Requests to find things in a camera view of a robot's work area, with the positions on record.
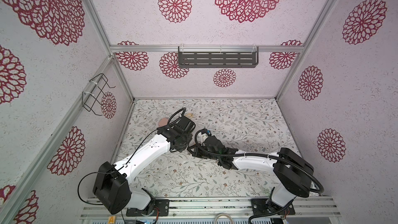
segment aluminum frame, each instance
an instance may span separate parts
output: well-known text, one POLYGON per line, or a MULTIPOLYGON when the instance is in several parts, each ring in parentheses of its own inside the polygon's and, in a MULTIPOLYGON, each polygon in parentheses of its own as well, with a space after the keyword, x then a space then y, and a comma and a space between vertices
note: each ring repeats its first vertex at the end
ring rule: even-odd
MULTIPOLYGON (((110 66, 112 66, 112 59, 108 57, 101 64, 100 68, 95 74, 104 73, 110 66)), ((95 87, 96 85, 94 83, 88 82, 83 91, 92 92, 95 87)), ((65 136, 67 136, 67 133, 72 127, 73 122, 79 116, 82 108, 82 98, 79 94, 76 101, 67 112, 66 116, 62 119, 55 131, 52 133, 51 137, 40 150, 39 154, 29 165, 22 178, 18 181, 15 189, 9 196, 8 200, 1 207, 0 224, 7 224, 13 221, 14 217, 21 209, 23 203, 28 198, 32 187, 39 178, 41 172, 47 167, 47 164, 52 159, 52 156, 62 144, 65 136)))
MULTIPOLYGON (((248 218, 253 215, 251 199, 257 197, 169 197, 169 216, 162 219, 201 219, 214 218, 219 213, 227 213, 232 218, 248 218)), ((88 202, 98 203, 97 198, 89 198, 88 202)), ((296 215, 289 218, 301 217, 341 217, 332 197, 297 197, 293 206, 296 215)), ((104 206, 86 204, 79 217, 80 220, 100 220, 109 216, 109 211, 104 206)), ((279 215, 268 218, 280 218, 279 215)), ((137 217, 137 220, 148 217, 137 217)))
POLYGON ((302 52, 304 46, 297 45, 114 45, 112 52, 302 52))
MULTIPOLYGON (((100 41, 108 55, 108 57, 104 60, 104 62, 102 62, 101 66, 99 67, 99 69, 97 70, 97 72, 95 74, 97 75, 97 74, 106 72, 107 69, 114 64, 116 67, 116 69, 115 69, 116 74, 117 74, 118 78, 121 80, 122 86, 123 86, 125 92, 127 93, 127 96, 130 98, 131 106, 132 106, 134 97, 132 95, 131 89, 124 77, 124 74, 121 71, 119 63, 112 62, 112 61, 116 61, 116 58, 115 58, 115 55, 110 50, 109 41, 108 41, 106 33, 102 27, 101 21, 98 18, 95 8, 92 4, 92 0, 82 0, 82 2, 86 9, 86 13, 89 16, 89 19, 91 20, 91 22, 94 26, 94 29, 97 32, 98 37, 100 38, 100 41)), ((95 89, 95 86, 96 85, 94 83, 88 82, 87 86, 83 89, 83 91, 92 92, 95 89)), ((79 94, 79 97, 73 103, 72 107, 69 109, 66 116, 62 119, 60 124, 57 126, 57 128, 53 132, 52 136, 48 139, 48 141, 42 147, 42 149, 40 150, 40 152, 38 153, 36 158, 32 161, 30 166, 27 168, 27 170, 23 174, 22 178, 18 181, 15 189, 9 196, 8 200, 1 207, 1 209, 0 209, 0 224, 11 223, 13 221, 15 215, 21 209, 23 203, 27 199, 32 187, 34 186, 35 182, 39 178, 41 172, 46 168, 47 164, 52 159, 52 156, 57 151, 59 146, 62 144, 62 141, 64 140, 65 136, 67 135, 70 128, 72 127, 73 122, 79 116, 79 114, 82 110, 81 100, 82 99, 79 94)), ((124 136, 124 132, 120 132, 118 142, 123 140, 123 136, 124 136)), ((120 147, 120 144, 117 144, 115 149, 118 149, 119 147, 120 147)))
POLYGON ((276 100, 280 100, 283 94, 286 92, 290 83, 292 82, 294 76, 297 73, 297 70, 301 67, 302 63, 305 60, 307 53, 310 51, 311 47, 314 45, 316 38, 319 36, 319 33, 323 26, 326 24, 326 21, 330 17, 333 9, 335 8, 338 0, 326 0, 324 3, 321 12, 319 12, 318 17, 314 25, 311 28, 310 33, 308 34, 306 40, 304 41, 304 49, 301 53, 297 54, 294 59, 285 79, 283 80, 281 86, 279 87, 278 93, 276 95, 276 100))

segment floral tablecloth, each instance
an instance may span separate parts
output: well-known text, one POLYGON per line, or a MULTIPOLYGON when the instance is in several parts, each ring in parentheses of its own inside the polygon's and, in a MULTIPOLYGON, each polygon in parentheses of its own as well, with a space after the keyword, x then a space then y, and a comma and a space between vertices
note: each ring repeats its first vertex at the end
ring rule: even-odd
MULTIPOLYGON (((118 158, 134 152, 160 119, 182 107, 187 108, 186 114, 193 114, 194 133, 207 128, 226 147, 261 153, 287 147, 299 154, 275 100, 181 99, 138 100, 118 158)), ((155 197, 260 197, 268 196, 278 183, 273 172, 226 170, 214 160, 192 157, 185 150, 167 152, 153 161, 130 187, 146 188, 155 197)))

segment wire rack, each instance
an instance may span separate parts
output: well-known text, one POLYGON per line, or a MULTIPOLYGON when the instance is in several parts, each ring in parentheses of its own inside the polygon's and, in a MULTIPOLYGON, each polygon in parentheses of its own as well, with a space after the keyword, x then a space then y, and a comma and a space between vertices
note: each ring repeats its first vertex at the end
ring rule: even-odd
POLYGON ((97 113, 93 110, 93 107, 94 107, 94 105, 95 105, 96 102, 97 102, 99 105, 101 105, 101 102, 98 101, 98 97, 101 95, 101 93, 102 93, 103 95, 105 95, 105 93, 103 92, 103 89, 104 89, 105 86, 108 86, 109 88, 115 88, 116 86, 115 86, 115 87, 109 86, 109 84, 108 84, 108 78, 107 78, 103 73, 100 73, 100 74, 94 76, 92 79, 90 79, 89 82, 94 83, 96 86, 93 88, 93 90, 92 90, 91 92, 87 92, 87 91, 83 91, 83 92, 82 92, 82 106, 83 106, 84 109, 86 109, 88 112, 93 112, 93 113, 94 113, 95 115, 97 115, 97 116, 102 116, 102 114, 97 114, 97 113), (104 85, 103 85, 102 87, 100 87, 100 86, 98 85, 101 81, 104 81, 104 82, 105 82, 104 85), (98 89, 99 89, 99 92, 98 92, 98 95, 97 95, 97 96, 95 96, 95 95, 93 94, 95 88, 98 88, 98 89), (93 98, 93 99, 94 99, 94 101, 93 101, 93 103, 91 104, 91 106, 90 106, 90 105, 87 105, 87 101, 88 101, 90 98, 93 98))

